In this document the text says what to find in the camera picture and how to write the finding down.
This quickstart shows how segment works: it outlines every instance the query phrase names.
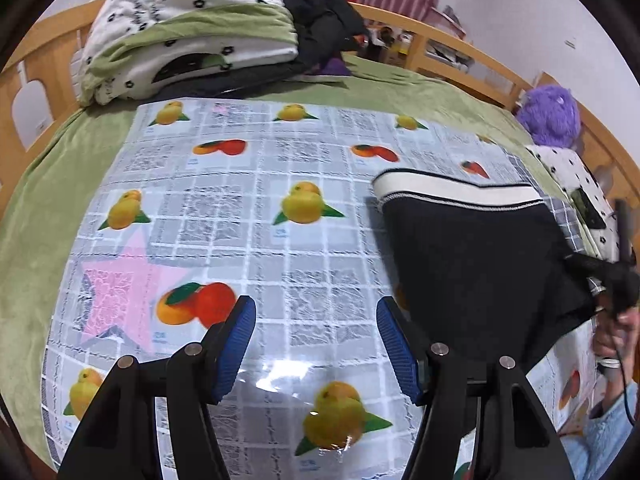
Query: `blue sleeve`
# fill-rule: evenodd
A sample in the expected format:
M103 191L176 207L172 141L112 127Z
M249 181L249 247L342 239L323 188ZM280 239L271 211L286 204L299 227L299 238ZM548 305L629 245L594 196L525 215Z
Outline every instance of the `blue sleeve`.
M629 408L635 411L638 385L626 388ZM626 418L625 396L620 395L609 411L590 418L583 436L568 435L560 439L576 480L598 480L620 452L633 427Z

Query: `black cable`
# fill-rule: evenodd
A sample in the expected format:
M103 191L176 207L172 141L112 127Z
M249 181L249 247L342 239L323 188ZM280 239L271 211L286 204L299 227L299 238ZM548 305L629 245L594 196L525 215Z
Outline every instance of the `black cable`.
M624 388L622 390L623 395L625 397L625 412L626 412L626 418L628 418L629 423L632 426L636 425L636 420L634 419L633 415L631 415L631 410L629 409L629 399L627 397L626 394L626 374L625 374L625 367L622 364L622 356L620 355L620 350L618 350L618 345L616 345L616 342L613 340L613 335L611 334L611 330L609 329L609 325L606 326L606 330L607 330L607 335L609 336L609 338L611 339L611 344L613 345L613 348L616 351L616 357L618 358L618 362L620 362L620 373L622 373L622 387Z
M13 420L13 418L11 416L11 413L9 413L9 409L7 408L6 404L4 403L4 399L2 398L2 394L0 394L0 412L2 412L2 417L6 421L7 425L9 426L9 430L11 431L11 433L12 433L12 435L14 437L15 444L18 447L18 450L20 451L20 455L22 456L22 460L24 460L24 466L27 469L27 472L29 473L31 478L35 478L35 476L33 475L33 471L31 469L31 463L29 462L29 458L27 457L26 447L24 445L22 437L20 436L20 432L18 431L18 428L16 427L16 425L14 423L14 420Z

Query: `black garment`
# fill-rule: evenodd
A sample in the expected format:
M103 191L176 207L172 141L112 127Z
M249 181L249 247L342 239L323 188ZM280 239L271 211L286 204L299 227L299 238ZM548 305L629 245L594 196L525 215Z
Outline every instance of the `black garment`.
M195 77L165 86L154 100L180 97L246 97L263 85L283 81L327 60L346 38L367 34L362 17L347 0L283 0L298 34L296 59Z
M377 177L374 191L411 319L432 342L473 360L508 355L528 372L558 338L594 315L587 280L565 268L571 249L544 203L473 200L488 189L535 198L532 187L479 187L433 175L428 187L406 186L407 179L389 187L389 176ZM448 182L463 193L441 194Z

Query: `pink star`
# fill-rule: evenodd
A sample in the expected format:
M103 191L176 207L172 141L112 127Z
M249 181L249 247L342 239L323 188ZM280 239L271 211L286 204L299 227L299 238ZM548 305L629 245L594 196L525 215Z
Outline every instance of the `pink star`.
M117 326L145 351L152 351L151 309L162 294L178 286L189 269L150 264L145 245L137 229L116 259L82 264L95 289L82 342Z

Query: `yellow fruit print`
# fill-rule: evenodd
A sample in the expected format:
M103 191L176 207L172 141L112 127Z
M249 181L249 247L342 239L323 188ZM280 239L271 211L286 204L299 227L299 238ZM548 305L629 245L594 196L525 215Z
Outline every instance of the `yellow fruit print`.
M165 104L162 110L156 114L155 120L149 124L149 126L153 126L154 124L167 126L169 124L174 124L175 121L188 121L189 118L182 113L182 106L183 104L180 101L172 101Z
M413 117L409 117L408 115L396 116L396 128L404 128L405 130L416 130L421 128L423 130L428 130L426 126L420 124Z
M391 422L365 409L360 394L350 384L332 381L316 395L314 405L302 422L305 436L296 456L313 449L346 449L364 433L384 430Z
M102 376L93 368L82 370L78 375L78 382L69 389L69 403L62 414L75 415L78 420L82 420L102 381Z
M286 105L278 112L274 121L301 121L302 119L317 119L305 110L303 105Z
M324 203L320 188L313 182L298 182L282 199L282 210L278 213L273 225L291 220L296 224L311 224L322 216L344 218L338 210Z
M129 227L133 223L148 224L151 222L142 211L141 201L142 193L137 189L130 189L123 193L109 209L107 219L98 227L98 231L107 227L117 231Z

